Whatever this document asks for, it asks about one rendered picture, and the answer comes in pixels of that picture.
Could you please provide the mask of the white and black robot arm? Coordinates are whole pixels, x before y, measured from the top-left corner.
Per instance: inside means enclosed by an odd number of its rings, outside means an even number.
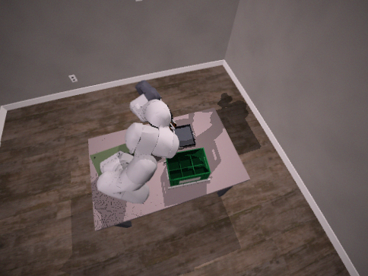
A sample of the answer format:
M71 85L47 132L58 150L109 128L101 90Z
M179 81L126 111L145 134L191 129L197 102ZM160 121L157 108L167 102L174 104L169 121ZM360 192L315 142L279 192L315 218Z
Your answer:
M102 174L97 180L98 191L137 204L144 203L150 194L145 183L157 169L157 161L151 155L173 158L179 149L179 139L175 131L170 130L168 106L161 101L156 88L146 80L140 82L135 87L140 97L130 103L130 109L142 122L151 126L137 122L131 124L125 133L130 154L119 151L101 162Z

